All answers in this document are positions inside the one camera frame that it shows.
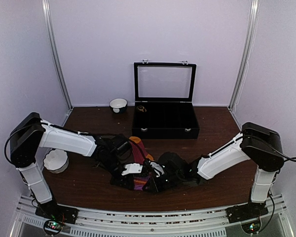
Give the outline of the purple orange striped sock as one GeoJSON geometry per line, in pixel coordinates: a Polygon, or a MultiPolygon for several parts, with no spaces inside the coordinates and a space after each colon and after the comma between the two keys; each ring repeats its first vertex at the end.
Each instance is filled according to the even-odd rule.
{"type": "Polygon", "coordinates": [[[150,180],[151,175],[148,175],[146,177],[134,176],[134,190],[146,192],[151,191],[150,180]]]}

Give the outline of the maroon orange-toed sock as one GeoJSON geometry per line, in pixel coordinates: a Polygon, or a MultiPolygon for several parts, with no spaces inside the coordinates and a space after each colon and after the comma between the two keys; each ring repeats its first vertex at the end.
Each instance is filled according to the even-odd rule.
{"type": "Polygon", "coordinates": [[[132,141],[130,144],[132,146],[132,155],[135,163],[143,164],[144,157],[149,160],[154,160],[152,155],[146,151],[144,144],[139,137],[131,136],[129,139],[132,141]]]}

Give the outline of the black tan argyle sock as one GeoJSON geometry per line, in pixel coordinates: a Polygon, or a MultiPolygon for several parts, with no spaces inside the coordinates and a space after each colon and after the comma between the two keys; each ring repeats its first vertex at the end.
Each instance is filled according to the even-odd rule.
{"type": "Polygon", "coordinates": [[[142,105],[136,106],[135,110],[138,113],[146,113],[147,112],[147,109],[144,106],[142,106],[142,105]]]}

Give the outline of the black display case glass lid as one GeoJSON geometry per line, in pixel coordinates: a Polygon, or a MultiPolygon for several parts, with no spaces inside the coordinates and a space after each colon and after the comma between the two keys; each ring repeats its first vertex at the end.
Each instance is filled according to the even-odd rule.
{"type": "Polygon", "coordinates": [[[141,139],[196,139],[200,127],[192,104],[196,64],[135,62],[133,136],[141,139]]]}

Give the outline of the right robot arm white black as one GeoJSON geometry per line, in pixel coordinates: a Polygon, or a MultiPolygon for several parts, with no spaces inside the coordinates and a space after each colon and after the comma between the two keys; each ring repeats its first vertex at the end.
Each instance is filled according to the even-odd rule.
{"type": "Polygon", "coordinates": [[[241,132],[227,144],[191,163],[187,163],[176,153],[165,152],[157,161],[150,162],[154,174],[143,189],[159,193],[179,183],[199,185],[226,169],[252,160],[257,165],[257,171],[243,214],[253,218],[265,209],[276,172],[284,165],[282,151],[278,132],[247,122],[243,124],[241,132]]]}

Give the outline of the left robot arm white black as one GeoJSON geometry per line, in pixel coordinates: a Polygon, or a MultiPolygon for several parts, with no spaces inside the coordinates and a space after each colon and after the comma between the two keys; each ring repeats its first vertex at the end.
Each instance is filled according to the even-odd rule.
{"type": "Polygon", "coordinates": [[[61,215],[61,208],[37,165],[38,148],[70,152],[94,158],[118,185],[133,188],[134,164],[122,164],[119,157],[130,149],[122,134],[92,134],[65,129],[41,119],[32,112],[12,130],[4,145],[6,160],[14,165],[34,194],[39,208],[50,219],[61,215]]]}

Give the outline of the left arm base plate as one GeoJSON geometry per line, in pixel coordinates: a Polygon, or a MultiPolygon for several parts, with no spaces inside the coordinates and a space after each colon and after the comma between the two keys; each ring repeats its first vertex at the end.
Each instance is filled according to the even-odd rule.
{"type": "Polygon", "coordinates": [[[78,209],[58,205],[55,200],[52,200],[43,204],[38,203],[35,214],[57,222],[75,224],[78,216],[78,209]]]}

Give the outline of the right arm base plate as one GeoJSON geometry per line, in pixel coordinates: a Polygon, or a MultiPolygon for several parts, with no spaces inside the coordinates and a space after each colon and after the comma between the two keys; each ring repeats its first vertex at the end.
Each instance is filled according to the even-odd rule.
{"type": "Polygon", "coordinates": [[[229,207],[225,211],[229,223],[242,222],[268,214],[266,201],[256,202],[251,199],[248,203],[229,207]]]}

